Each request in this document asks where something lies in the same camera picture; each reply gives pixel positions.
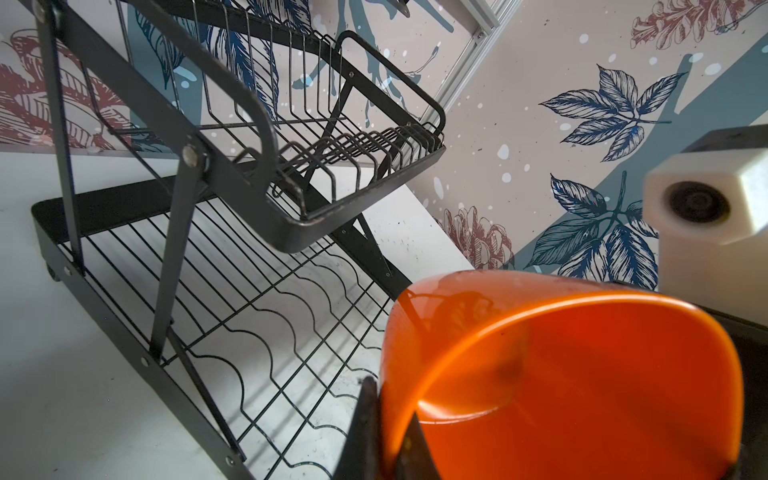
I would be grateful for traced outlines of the orange plastic bowl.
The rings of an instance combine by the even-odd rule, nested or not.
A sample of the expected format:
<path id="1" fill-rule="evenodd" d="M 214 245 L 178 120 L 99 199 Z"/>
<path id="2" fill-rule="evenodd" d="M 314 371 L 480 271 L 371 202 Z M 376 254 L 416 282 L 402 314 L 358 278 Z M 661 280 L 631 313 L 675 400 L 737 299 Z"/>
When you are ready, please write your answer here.
<path id="1" fill-rule="evenodd" d="M 724 328 L 654 292 L 526 272 L 407 287 L 386 326 L 381 467 L 412 421 L 444 479 L 721 479 L 743 377 Z"/>

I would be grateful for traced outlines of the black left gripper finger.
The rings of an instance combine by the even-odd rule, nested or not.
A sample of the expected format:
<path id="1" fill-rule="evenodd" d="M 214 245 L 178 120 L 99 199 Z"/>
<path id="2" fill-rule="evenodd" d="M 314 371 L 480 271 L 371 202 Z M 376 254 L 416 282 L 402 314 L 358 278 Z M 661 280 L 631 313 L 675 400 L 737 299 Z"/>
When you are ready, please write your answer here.
<path id="1" fill-rule="evenodd" d="M 441 479 L 416 413 L 408 425 L 394 470 L 386 474 L 380 452 L 380 408 L 372 376 L 360 381 L 360 392 L 333 479 Z"/>

